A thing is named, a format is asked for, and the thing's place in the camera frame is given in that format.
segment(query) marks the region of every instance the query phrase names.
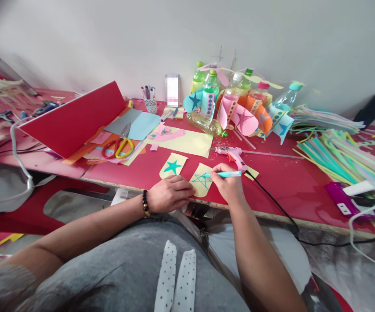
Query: white wall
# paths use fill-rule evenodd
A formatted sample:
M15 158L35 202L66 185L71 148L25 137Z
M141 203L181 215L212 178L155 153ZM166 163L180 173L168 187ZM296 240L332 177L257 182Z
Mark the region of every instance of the white wall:
M116 80L124 95L164 75L190 90L198 60L256 68L300 103L346 116L375 94L375 0L11 0L0 7L0 57L33 86L90 91Z

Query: pink bottle cap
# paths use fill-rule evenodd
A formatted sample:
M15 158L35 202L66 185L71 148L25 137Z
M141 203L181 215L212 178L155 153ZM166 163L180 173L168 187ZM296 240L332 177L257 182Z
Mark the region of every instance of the pink bottle cap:
M267 83L264 83L264 82L260 81L260 83L258 84L258 87L260 89L268 89L270 87L270 85L267 84Z

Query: gray shirt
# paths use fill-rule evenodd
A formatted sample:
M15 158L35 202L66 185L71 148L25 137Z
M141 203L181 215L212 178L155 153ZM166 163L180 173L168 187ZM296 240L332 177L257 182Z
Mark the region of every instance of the gray shirt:
M68 304L99 311L153 311L166 241L196 250L194 311L249 311L235 288L210 263L196 240L176 221L143 219L59 268L36 287L23 267L0 268L0 311L58 311Z

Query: yellow scissors handle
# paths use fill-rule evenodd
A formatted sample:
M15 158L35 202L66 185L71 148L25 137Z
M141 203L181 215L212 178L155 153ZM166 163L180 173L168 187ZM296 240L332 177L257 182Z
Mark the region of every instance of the yellow scissors handle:
M128 142L128 144L130 144L130 150L127 152L127 154L120 156L120 152L124 148L124 145L127 142ZM120 147L115 152L115 157L118 158L118 159L126 158L126 157L128 157L128 155L130 155L133 152L133 150L134 150L134 144L133 144L133 142L130 139L128 139L128 138L124 138L123 141L122 141L122 143L120 144Z

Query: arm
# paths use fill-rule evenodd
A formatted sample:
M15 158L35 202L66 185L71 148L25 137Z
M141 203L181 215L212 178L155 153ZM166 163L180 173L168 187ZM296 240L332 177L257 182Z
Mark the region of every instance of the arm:
M188 203L194 189L180 175L167 177L147 192L151 213L166 213ZM30 270L41 283L69 260L106 242L130 224L142 219L142 196L77 219L0 263L20 265Z
M236 261L248 305L269 312L306 311L290 275L245 199L241 177L218 176L215 172L234 171L224 163L213 171L211 178L229 205Z

